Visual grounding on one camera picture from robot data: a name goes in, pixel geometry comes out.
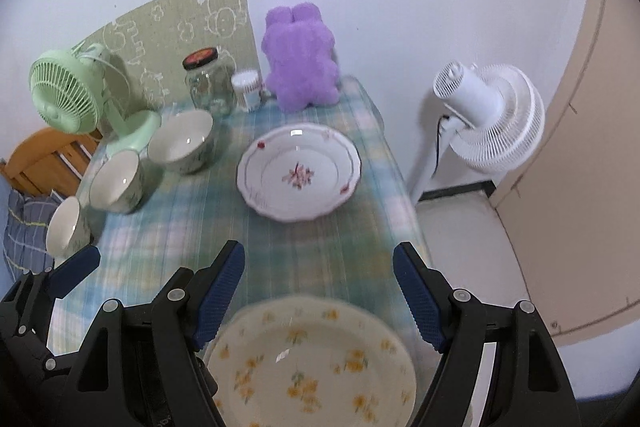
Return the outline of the medium grey floral bowl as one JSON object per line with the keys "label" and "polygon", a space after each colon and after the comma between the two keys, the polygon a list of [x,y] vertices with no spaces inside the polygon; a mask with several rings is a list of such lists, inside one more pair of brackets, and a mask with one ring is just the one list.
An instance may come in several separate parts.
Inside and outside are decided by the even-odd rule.
{"label": "medium grey floral bowl", "polygon": [[134,211],[143,196],[140,156],[135,150],[121,150],[96,173],[89,190],[89,204],[111,213]]}

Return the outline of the wooden chair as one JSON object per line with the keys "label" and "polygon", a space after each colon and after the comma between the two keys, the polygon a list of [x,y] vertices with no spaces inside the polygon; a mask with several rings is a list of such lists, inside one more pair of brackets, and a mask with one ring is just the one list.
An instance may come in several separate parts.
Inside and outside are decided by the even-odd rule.
{"label": "wooden chair", "polygon": [[75,195],[102,134],[66,134],[45,127],[23,141],[9,160],[1,161],[2,179],[29,195]]}

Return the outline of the blue plaid tablecloth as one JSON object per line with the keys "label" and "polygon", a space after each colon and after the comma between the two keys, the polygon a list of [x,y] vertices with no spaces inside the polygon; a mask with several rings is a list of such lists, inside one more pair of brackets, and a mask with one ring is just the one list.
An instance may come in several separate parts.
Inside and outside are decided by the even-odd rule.
{"label": "blue plaid tablecloth", "polygon": [[[426,245],[416,210],[384,136],[378,110],[352,77],[330,107],[285,114],[274,102],[238,112],[216,129],[205,166],[180,176],[150,162],[142,166],[140,205],[128,215],[88,209],[101,262],[84,283],[56,303],[48,345],[78,349],[108,298],[148,303],[174,272],[209,265],[229,239],[246,251],[246,268],[232,308],[273,297],[308,294],[342,299],[383,320],[413,357],[426,351],[392,272],[401,242]],[[341,131],[357,147],[361,178],[352,197],[329,215],[280,223],[248,207],[236,187],[236,166],[258,136],[308,121]]]}

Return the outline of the glass jar black lid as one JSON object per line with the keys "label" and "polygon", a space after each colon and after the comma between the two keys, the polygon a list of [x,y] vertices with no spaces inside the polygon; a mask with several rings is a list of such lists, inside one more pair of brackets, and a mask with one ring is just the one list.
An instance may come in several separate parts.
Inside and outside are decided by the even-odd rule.
{"label": "glass jar black lid", "polygon": [[194,107],[207,110],[214,118],[229,116],[235,104],[233,64],[221,58],[217,48],[204,48],[189,54],[182,67]]}

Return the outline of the green cartoon wall mat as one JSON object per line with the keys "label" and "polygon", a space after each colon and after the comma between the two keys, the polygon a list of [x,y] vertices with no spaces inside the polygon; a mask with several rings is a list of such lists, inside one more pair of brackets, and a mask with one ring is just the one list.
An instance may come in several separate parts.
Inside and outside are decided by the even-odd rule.
{"label": "green cartoon wall mat", "polygon": [[259,68],[247,0],[152,0],[80,42],[105,46],[127,76],[105,69],[126,114],[186,101],[182,61],[199,49],[216,48],[221,63],[235,70]]}

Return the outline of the large grey floral bowl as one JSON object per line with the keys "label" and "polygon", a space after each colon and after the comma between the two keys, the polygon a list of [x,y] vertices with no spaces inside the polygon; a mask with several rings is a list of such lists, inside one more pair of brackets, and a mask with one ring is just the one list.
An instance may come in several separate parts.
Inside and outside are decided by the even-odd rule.
{"label": "large grey floral bowl", "polygon": [[149,160],[172,172],[195,172],[205,164],[213,130],[213,116],[206,110],[172,116],[154,132],[148,145]]}

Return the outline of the cotton swab container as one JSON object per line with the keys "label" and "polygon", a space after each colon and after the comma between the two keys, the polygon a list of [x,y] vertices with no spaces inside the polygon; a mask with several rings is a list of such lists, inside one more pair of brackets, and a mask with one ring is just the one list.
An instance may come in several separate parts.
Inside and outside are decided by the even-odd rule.
{"label": "cotton swab container", "polygon": [[232,88],[240,109],[251,112],[262,103],[262,80],[255,69],[236,72],[231,78]]}

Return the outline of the white red-pattern plate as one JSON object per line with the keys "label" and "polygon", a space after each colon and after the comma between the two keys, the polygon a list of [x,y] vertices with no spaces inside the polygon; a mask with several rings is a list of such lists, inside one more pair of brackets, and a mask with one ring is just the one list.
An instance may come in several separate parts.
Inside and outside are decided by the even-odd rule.
{"label": "white red-pattern plate", "polygon": [[257,138],[236,167],[246,205],[274,221],[311,221],[355,193],[361,176],[357,147],[323,124],[288,124]]}

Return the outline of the small grey floral bowl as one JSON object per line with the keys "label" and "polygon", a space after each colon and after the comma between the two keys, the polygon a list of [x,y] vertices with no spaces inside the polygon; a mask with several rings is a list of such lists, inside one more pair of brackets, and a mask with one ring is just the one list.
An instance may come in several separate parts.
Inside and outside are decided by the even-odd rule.
{"label": "small grey floral bowl", "polygon": [[91,231],[79,199],[67,197],[55,210],[48,226],[46,247],[53,258],[66,258],[91,242]]}

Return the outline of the blue striped cloth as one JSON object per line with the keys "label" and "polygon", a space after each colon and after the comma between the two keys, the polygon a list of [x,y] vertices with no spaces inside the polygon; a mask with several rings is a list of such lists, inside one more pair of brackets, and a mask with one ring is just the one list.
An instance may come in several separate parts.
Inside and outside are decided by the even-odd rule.
{"label": "blue striped cloth", "polygon": [[4,206],[1,259],[15,282],[25,272],[40,273],[53,267],[46,238],[60,202],[50,196],[27,196],[12,190]]}

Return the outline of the green desk fan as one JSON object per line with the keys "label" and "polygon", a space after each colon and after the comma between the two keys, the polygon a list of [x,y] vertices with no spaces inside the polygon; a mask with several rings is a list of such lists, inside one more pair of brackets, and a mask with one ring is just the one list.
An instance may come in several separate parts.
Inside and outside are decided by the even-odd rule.
{"label": "green desk fan", "polygon": [[112,129],[106,138],[108,157],[123,150],[140,153],[160,129],[162,118],[151,109],[125,116],[108,87],[108,70],[124,73],[101,43],[44,52],[29,71],[32,103],[50,127],[63,133],[89,134],[107,122]]}

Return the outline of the purple plush toy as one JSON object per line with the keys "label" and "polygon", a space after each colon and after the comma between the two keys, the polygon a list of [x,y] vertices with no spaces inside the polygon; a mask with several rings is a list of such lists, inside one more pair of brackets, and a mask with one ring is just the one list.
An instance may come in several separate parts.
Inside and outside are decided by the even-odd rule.
{"label": "purple plush toy", "polygon": [[335,39],[317,5],[277,6],[266,15],[262,52],[270,71],[265,79],[284,113],[340,101],[340,71],[333,60]]}

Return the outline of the white standing fan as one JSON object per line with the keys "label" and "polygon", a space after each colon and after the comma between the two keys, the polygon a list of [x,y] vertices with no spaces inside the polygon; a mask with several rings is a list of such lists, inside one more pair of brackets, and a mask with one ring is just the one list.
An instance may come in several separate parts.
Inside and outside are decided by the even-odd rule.
{"label": "white standing fan", "polygon": [[525,164],[544,135],[544,101],[513,65],[468,67],[451,61],[435,76],[433,93],[446,113],[438,118],[425,167],[410,186],[413,202],[425,192],[447,150],[492,178]]}

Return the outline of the white yellow-flower dinner plate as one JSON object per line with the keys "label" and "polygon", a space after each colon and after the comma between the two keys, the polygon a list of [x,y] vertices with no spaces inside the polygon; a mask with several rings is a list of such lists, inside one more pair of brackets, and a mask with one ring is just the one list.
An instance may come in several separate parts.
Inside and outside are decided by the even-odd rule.
{"label": "white yellow-flower dinner plate", "polygon": [[298,295],[246,307],[206,357],[228,426],[400,427],[416,403],[399,337],[340,300]]}

